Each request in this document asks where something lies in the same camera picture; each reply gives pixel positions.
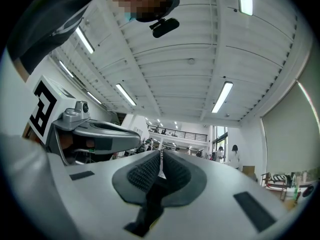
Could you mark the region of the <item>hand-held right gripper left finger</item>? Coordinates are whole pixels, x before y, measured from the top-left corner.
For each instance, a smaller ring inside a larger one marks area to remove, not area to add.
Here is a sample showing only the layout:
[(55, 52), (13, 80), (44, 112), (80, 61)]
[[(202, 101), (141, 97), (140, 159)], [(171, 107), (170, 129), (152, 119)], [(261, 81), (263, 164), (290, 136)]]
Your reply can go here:
[(159, 151), (84, 165), (65, 166), (48, 154), (51, 174), (64, 207), (76, 226), (78, 240), (147, 240), (127, 226), (138, 221), (146, 191), (143, 178), (154, 181), (160, 171)]

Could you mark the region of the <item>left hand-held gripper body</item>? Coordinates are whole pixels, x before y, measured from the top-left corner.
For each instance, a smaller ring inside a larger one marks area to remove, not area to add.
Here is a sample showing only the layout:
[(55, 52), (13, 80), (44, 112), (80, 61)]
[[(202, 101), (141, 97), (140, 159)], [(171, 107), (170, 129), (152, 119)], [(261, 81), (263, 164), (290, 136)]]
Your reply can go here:
[(61, 84), (44, 75), (32, 92), (38, 98), (38, 104), (28, 123), (45, 151), (58, 157), (65, 166), (81, 165), (81, 157), (90, 163), (111, 159), (110, 154), (101, 154), (97, 158), (98, 149), (93, 147), (78, 147), (75, 158), (66, 157), (63, 152), (59, 132), (71, 135), (77, 127), (91, 119), (87, 101), (76, 99)]

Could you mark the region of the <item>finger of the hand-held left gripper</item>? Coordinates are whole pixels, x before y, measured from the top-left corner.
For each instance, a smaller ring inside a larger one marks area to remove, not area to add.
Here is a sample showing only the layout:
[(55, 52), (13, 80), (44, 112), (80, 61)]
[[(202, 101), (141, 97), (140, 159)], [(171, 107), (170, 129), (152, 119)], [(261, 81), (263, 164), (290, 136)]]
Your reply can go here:
[(93, 139), (94, 153), (96, 155), (107, 155), (130, 150), (137, 147), (141, 140), (137, 132), (125, 129), (77, 127), (72, 133), (86, 139)]
[(91, 119), (88, 121), (88, 123), (92, 128), (100, 131), (132, 132), (132, 130), (129, 130), (125, 127), (122, 127), (120, 125), (110, 123), (110, 122), (97, 121), (97, 120)]

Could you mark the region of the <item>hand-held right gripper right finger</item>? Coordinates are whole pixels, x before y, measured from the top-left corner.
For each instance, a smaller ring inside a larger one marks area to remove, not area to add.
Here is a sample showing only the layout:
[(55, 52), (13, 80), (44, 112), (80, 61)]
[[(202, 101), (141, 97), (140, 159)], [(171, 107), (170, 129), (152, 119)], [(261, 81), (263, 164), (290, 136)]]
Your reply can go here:
[(163, 172), (183, 188), (162, 200), (147, 240), (256, 240), (287, 213), (270, 192), (221, 163), (166, 150)]

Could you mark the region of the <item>person's left hand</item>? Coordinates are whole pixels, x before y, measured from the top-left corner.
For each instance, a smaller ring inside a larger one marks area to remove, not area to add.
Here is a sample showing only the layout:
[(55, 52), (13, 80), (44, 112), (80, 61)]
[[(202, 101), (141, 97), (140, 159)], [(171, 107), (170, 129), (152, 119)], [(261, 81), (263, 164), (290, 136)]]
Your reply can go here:
[[(61, 148), (67, 149), (73, 144), (73, 136), (71, 134), (61, 134), (59, 135), (59, 142), (61, 145)], [(91, 139), (85, 140), (85, 147), (86, 148), (94, 148), (95, 142)]]

